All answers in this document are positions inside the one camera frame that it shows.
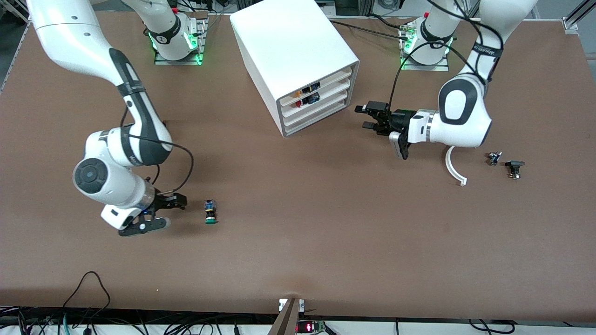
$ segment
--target white box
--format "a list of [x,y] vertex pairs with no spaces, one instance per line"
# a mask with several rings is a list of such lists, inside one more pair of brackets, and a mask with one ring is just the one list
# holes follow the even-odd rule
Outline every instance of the white box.
[[[314,0],[264,0],[230,21],[244,65],[283,137],[350,104],[359,60]],[[316,91],[302,93],[316,83]]]

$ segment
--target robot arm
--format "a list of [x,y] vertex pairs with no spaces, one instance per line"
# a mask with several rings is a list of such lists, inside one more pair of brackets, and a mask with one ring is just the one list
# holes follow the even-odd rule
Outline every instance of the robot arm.
[[[390,112],[388,104],[372,101],[365,106],[356,107],[356,112],[369,114],[377,120],[377,123],[365,122],[363,127],[373,129],[379,135],[389,136],[390,142],[403,159],[408,158],[409,146],[417,142],[441,142],[449,146],[469,148],[482,145],[492,123],[484,104],[489,76],[501,56],[502,44],[530,13],[536,2],[537,0],[481,0],[482,23],[498,32],[502,41],[491,30],[480,28],[480,35],[467,60],[474,68],[464,66],[459,74],[441,87],[439,110]],[[451,18],[446,15],[444,21]],[[449,26],[448,32],[452,33],[447,22],[443,26]]]
[[[163,196],[131,168],[163,163],[172,139],[134,68],[106,41],[89,1],[28,0],[27,4],[48,57],[67,70],[111,82],[134,119],[131,125],[87,138],[83,160],[73,172],[76,188],[106,204],[101,217],[117,229],[131,226],[142,212],[149,210],[154,216],[155,204],[163,202]],[[156,223],[165,228],[169,221]]]

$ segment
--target brown tabletop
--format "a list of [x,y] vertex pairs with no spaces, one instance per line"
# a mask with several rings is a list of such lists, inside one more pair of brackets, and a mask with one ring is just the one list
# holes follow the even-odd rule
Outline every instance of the brown tabletop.
[[[338,27],[361,61],[352,105],[284,139],[228,17],[209,30],[200,67],[152,65],[134,13],[98,18],[195,155],[181,190],[190,206],[162,213],[169,229],[133,238],[102,221],[72,169],[90,133],[118,125],[123,102],[108,82],[52,63],[31,28],[0,95],[0,305],[61,306],[95,270],[114,308],[275,312],[277,299],[299,296],[318,315],[596,321],[596,88],[561,23],[524,22],[507,41],[486,96],[488,139],[454,152],[460,187],[444,145],[415,144],[398,160],[353,112],[387,101],[395,40]],[[457,36],[467,55],[473,29]],[[450,73],[403,72],[393,108],[436,109],[461,68],[450,59]],[[495,150],[526,162],[520,180],[485,163]],[[175,150],[158,187],[187,168]],[[217,225],[203,223],[208,198]],[[71,303],[104,299],[88,280]]]

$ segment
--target brown table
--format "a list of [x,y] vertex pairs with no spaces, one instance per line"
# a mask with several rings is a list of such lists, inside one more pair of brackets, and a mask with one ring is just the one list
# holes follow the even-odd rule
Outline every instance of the brown table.
[[[486,143],[458,148],[458,186],[445,146],[398,160],[353,112],[387,101],[395,40],[338,30],[361,60],[352,106],[284,139],[242,63],[228,17],[209,31],[200,67],[152,65],[134,13],[98,13],[134,64],[174,140],[197,163],[164,213],[165,231],[119,237],[71,175],[86,137],[116,126],[117,90],[59,68],[31,29],[0,95],[0,305],[60,306],[87,270],[112,307],[275,312],[300,296],[319,315],[596,321],[596,89],[579,39],[559,22],[522,23],[486,97]],[[375,20],[353,24],[391,32]],[[467,54],[474,32],[457,31]],[[394,108],[436,108],[450,73],[405,71]],[[518,181],[485,153],[526,162]],[[174,151],[158,182],[184,177]],[[139,171],[152,175],[152,167]],[[202,201],[217,199],[207,226]],[[73,306],[105,303],[89,280]]]

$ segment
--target white shelf unit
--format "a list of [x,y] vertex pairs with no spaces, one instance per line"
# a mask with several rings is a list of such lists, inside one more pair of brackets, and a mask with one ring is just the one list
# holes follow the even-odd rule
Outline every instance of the white shelf unit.
[[[230,21],[244,65],[283,137],[350,104],[359,60],[314,0],[264,0]],[[321,86],[296,96],[315,83]],[[313,94],[318,101],[296,105]]]

